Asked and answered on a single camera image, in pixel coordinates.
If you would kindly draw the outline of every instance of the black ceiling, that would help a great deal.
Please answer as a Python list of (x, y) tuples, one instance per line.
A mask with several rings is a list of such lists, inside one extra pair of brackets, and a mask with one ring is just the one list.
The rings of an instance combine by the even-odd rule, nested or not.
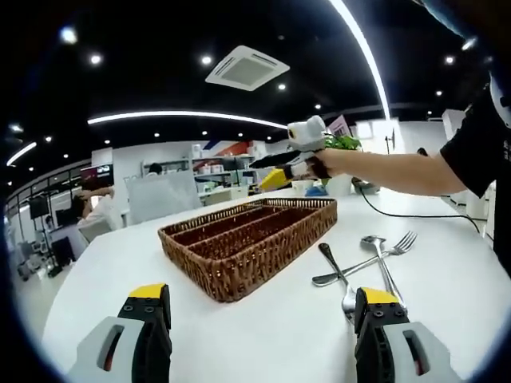
[[(462, 52), (452, 34), (410, 0), (345, 1), (373, 51), (392, 117), (425, 120), (445, 108), (464, 109), (486, 81), (485, 71)], [(22, 183), (111, 145), (155, 140), (272, 140), (282, 129), (195, 117), (150, 117), (88, 126), (92, 116), (141, 110), (194, 110), (249, 116), (286, 124), (319, 112), (347, 111), (349, 122), (382, 118), (369, 67), (351, 32), (327, 0), (223, 0), (221, 2), (98, 2), (75, 9), (41, 8), (20, 13), (7, 88), (10, 122), (6, 158), (24, 144), (38, 146), (7, 168), (12, 190)], [(75, 45), (58, 31), (73, 26)], [(238, 45), (257, 49), (291, 69), (254, 92), (204, 81), (215, 63)], [(104, 61), (97, 67), (89, 55)], [(213, 57), (204, 67), (203, 55)], [(445, 65), (446, 55), (456, 57)], [(285, 83), (281, 92), (276, 87)], [(444, 94), (436, 97), (435, 91)], [(315, 110), (315, 104), (322, 108)], [(44, 136), (52, 136), (47, 144)], [(62, 155), (69, 154), (69, 159)], [(28, 167), (34, 166), (34, 172)]]

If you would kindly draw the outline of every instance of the ceiling air conditioner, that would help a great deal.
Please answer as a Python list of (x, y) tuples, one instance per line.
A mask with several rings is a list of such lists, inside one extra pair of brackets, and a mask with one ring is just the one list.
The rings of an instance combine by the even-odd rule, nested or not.
[(240, 45), (218, 63), (206, 82), (252, 91), (288, 70), (273, 57)]

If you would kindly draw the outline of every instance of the floor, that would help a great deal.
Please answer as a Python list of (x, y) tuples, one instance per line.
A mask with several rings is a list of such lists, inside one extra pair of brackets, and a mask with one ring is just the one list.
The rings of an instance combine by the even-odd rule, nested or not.
[[(459, 214), (465, 214), (464, 206), (456, 206), (448, 197), (442, 197), (442, 199), (458, 211)], [(485, 222), (477, 221), (476, 224), (481, 233), (484, 233)], [(492, 240), (488, 236), (485, 237), (485, 241), (488, 241), (490, 246), (493, 245)], [(42, 339), (46, 318), (48, 317), (53, 300), (72, 267), (73, 264), (65, 267), (55, 278), (48, 278), (43, 270), (38, 274), (33, 274), (27, 282), (23, 282), (16, 276), (14, 287), (18, 298), (20, 314), (23, 320), (25, 320), (28, 331), (31, 332), (34, 340)]]

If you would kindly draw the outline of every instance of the yellow object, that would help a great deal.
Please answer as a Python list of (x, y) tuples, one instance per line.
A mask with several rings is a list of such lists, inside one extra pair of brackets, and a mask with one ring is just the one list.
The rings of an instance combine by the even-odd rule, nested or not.
[(261, 188), (264, 190), (275, 190), (287, 184), (289, 180), (286, 178), (283, 169), (273, 169), (270, 174), (264, 177), (261, 182)]
[(164, 283), (155, 283), (154, 285), (140, 286), (133, 290), (130, 298), (160, 298), (161, 289), (165, 286)]
[(370, 289), (369, 287), (362, 287), (366, 293), (367, 304), (374, 305), (375, 303), (399, 303), (399, 300), (387, 291)]

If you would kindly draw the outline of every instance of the wicker basket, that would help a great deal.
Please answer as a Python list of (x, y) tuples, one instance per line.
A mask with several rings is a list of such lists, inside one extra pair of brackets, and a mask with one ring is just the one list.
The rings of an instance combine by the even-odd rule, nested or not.
[(249, 295), (337, 221), (334, 199), (259, 199), (158, 231), (165, 254), (207, 295)]

